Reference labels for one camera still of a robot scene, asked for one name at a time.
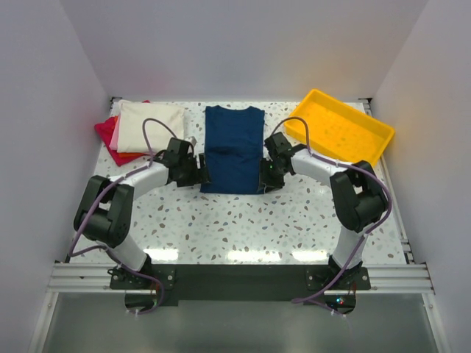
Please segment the blue Mickey t-shirt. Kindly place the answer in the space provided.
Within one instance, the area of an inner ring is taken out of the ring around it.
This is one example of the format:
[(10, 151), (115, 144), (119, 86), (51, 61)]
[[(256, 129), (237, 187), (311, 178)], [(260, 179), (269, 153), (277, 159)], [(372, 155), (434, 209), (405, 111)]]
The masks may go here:
[(256, 195), (263, 158), (265, 111), (205, 108), (205, 161), (210, 183), (202, 193)]

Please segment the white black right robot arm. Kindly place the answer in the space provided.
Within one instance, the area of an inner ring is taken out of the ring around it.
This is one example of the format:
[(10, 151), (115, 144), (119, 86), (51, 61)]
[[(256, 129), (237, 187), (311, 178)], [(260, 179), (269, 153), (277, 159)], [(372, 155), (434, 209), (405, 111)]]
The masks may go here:
[(366, 162), (346, 163), (310, 151), (306, 145), (291, 145), (277, 132), (264, 141), (268, 157), (260, 162), (259, 189), (265, 193), (284, 187), (286, 174), (310, 177), (330, 188), (341, 231), (329, 261), (329, 283), (346, 288), (353, 280), (352, 268), (362, 262), (366, 234), (391, 210), (384, 184)]

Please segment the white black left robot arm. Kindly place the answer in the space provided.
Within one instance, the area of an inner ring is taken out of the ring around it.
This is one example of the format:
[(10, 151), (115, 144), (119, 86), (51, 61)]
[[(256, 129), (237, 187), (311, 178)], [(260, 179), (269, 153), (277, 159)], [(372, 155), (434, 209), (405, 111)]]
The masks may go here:
[(133, 202), (171, 183), (183, 188), (209, 182), (205, 155), (195, 154), (191, 142), (177, 138), (140, 168), (114, 177), (92, 176), (74, 217), (76, 235), (68, 256), (102, 249), (126, 269), (130, 284), (147, 287), (152, 260), (130, 235)]

